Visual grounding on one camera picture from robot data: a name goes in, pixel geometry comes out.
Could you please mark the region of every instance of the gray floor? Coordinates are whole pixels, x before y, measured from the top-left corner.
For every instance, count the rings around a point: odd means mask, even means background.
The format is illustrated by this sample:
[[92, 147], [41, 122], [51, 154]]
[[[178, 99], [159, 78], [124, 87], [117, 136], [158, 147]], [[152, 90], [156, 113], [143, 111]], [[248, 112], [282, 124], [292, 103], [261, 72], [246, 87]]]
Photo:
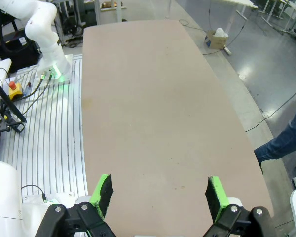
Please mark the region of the gray floor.
[[[177, 0], [177, 2], [205, 30], [225, 29], [232, 12], [232, 5], [210, 0]], [[246, 85], [264, 116], [270, 115], [296, 91], [296, 39], [280, 34], [269, 27], [261, 13], [246, 9], [249, 17], [239, 37], [228, 46], [233, 53], [226, 58]], [[286, 19], [271, 18], [277, 28], [285, 26]], [[245, 23], [238, 14], [229, 32], [229, 41], [234, 39]], [[277, 136], [296, 111], [294, 97], [279, 112], [267, 120], [273, 136]], [[289, 177], [296, 177], [296, 152], [283, 158]]]

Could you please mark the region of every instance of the black stand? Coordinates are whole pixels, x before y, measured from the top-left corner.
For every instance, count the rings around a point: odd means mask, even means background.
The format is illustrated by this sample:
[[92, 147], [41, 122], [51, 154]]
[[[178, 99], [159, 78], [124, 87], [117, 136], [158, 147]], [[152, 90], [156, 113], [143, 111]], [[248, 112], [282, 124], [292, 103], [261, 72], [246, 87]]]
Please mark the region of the black stand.
[[242, 237], [277, 237], [272, 223], [265, 207], [255, 207], [249, 212], [231, 204], [203, 237], [228, 237], [230, 234]]
[[76, 232], [86, 232], [89, 237], [116, 237], [88, 202], [69, 209], [61, 204], [51, 205], [35, 237], [73, 237]]
[[26, 122], [26, 118], [23, 114], [18, 110], [18, 108], [14, 105], [14, 103], [10, 100], [8, 95], [0, 86], [0, 96], [2, 100], [7, 104], [7, 106], [11, 109], [11, 111], [20, 119], [21, 122]]

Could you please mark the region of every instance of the person's leg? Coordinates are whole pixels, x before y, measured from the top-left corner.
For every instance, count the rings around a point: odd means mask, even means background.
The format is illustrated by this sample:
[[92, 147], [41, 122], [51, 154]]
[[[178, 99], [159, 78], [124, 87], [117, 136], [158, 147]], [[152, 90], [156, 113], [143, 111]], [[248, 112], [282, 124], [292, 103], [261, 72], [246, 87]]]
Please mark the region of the person's leg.
[[269, 159], [279, 159], [296, 151], [296, 113], [284, 131], [268, 143], [255, 149], [259, 164]]

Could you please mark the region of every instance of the wooden table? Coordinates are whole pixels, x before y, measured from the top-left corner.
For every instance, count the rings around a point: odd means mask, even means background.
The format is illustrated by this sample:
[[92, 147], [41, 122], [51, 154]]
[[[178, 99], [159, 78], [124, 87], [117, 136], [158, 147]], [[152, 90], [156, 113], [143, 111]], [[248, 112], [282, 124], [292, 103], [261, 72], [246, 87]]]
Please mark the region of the wooden table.
[[273, 213], [240, 121], [178, 21], [85, 29], [82, 127], [89, 194], [112, 173], [106, 222], [117, 236], [202, 236], [211, 175], [246, 209]]

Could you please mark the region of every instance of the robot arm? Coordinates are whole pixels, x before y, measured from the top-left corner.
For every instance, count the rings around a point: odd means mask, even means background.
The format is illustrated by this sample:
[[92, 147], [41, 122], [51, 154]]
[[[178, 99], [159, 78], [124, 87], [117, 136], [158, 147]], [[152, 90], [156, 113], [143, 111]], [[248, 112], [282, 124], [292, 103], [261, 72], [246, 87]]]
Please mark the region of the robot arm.
[[47, 2], [38, 0], [0, 0], [0, 9], [18, 19], [29, 19], [25, 34], [38, 43], [43, 58], [38, 64], [37, 74], [57, 70], [66, 73], [70, 65], [65, 58], [61, 45], [58, 44], [58, 35], [51, 29], [57, 8]]

